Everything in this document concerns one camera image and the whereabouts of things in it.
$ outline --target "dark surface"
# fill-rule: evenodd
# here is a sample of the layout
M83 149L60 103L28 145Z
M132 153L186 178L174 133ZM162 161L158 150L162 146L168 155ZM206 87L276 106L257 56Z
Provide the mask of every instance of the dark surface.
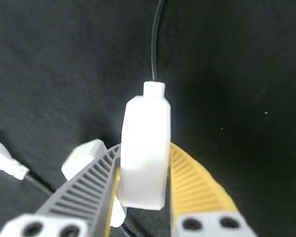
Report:
M296 1L272 2L169 0L159 76L173 142L209 169L259 236L296 237ZM150 78L155 6L0 0L0 141L53 188L74 147L119 142L125 103ZM45 198L0 172L0 228ZM168 211L129 215L165 237Z

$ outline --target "gray plastic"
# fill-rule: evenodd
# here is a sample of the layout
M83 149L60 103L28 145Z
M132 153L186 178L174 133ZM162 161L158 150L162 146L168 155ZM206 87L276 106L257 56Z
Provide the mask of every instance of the gray plastic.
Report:
M88 236L104 236L119 161L120 145L116 145L67 181L36 214L81 218L88 223Z

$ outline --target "white plastic part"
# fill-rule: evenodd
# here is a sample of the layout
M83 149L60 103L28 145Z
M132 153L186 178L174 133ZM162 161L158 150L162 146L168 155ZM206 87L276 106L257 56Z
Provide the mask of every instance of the white plastic part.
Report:
M104 142L100 139L92 140L74 148L61 168L64 177L67 180L72 179L96 157L102 157L106 151L107 148ZM124 223L126 213L127 207L123 207L119 202L118 197L115 196L110 226L114 228L120 227Z
M0 231L0 237L59 237L65 235L62 231L72 230L72 226L78 228L75 237L87 237L88 224L86 221L77 218L41 216L36 214L23 214L4 225Z
M201 228L193 222L200 223ZM257 237L245 218L236 212L191 213L177 220L173 237Z
M84 143L70 153L63 166L61 172L67 180L71 180L83 168L85 168L95 157L102 157L107 151L103 141L95 139Z
M29 169L13 159L5 146L0 143L0 170L12 175L18 180L23 180Z
M147 210L164 206L171 140L171 107L164 91L164 83L146 81L143 95L126 105L120 161L123 206Z

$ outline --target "white connector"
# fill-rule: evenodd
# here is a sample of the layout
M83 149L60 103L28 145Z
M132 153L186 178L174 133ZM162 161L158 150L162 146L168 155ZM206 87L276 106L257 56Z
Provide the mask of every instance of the white connector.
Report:
M0 170L12 175L18 180L23 180L29 169L13 159L5 146L0 143Z

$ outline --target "white cylindrical cap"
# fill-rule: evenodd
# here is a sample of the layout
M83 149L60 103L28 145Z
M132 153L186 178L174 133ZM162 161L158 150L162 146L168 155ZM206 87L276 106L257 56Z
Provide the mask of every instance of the white cylindrical cap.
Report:
M144 93L146 97L158 97L163 98L165 91L165 83L159 81L145 81L144 82Z

